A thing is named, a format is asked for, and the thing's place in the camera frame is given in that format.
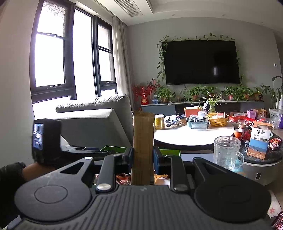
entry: transparent glass mug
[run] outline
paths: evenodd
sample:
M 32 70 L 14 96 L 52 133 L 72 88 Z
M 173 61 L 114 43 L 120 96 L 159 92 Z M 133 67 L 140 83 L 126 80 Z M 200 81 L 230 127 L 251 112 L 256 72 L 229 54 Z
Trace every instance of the transparent glass mug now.
M 228 170 L 237 170 L 244 163 L 244 155 L 239 152 L 240 146 L 241 141 L 236 137 L 215 138 L 213 163 Z M 238 157 L 240 157 L 240 164 L 235 167 Z

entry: yellow can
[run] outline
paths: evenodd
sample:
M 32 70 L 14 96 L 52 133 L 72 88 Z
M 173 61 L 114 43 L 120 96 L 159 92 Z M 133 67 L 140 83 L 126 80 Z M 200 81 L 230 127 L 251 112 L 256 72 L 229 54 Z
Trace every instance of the yellow can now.
M 156 114 L 154 123 L 155 123 L 156 130 L 164 129 L 164 127 L 165 127 L 165 125 L 164 125 L 164 115 L 163 114 Z

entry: ridged black surface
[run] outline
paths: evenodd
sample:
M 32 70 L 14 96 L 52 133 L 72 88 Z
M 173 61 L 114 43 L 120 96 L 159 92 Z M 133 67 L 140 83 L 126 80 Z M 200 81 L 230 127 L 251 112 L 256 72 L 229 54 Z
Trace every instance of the ridged black surface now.
M 41 225 L 23 220 L 16 230 L 157 230 L 250 229 L 270 227 L 263 220 L 247 224 L 224 223 L 208 217 L 190 196 L 175 194 L 168 186 L 119 186 L 98 195 L 80 217 L 60 224 Z

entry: flat screen tv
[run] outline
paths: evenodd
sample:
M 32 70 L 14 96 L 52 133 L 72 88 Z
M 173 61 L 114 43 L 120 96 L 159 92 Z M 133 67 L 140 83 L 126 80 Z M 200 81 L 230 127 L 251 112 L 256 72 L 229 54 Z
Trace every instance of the flat screen tv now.
M 235 42 L 168 42 L 164 54 L 167 85 L 240 83 Z

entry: purple box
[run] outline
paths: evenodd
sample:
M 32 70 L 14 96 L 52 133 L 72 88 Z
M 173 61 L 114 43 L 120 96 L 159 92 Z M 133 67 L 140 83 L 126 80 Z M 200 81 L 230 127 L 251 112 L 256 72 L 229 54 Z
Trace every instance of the purple box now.
M 248 118 L 256 119 L 256 111 L 254 111 L 253 109 L 248 110 L 247 114 L 248 114 L 247 115 Z

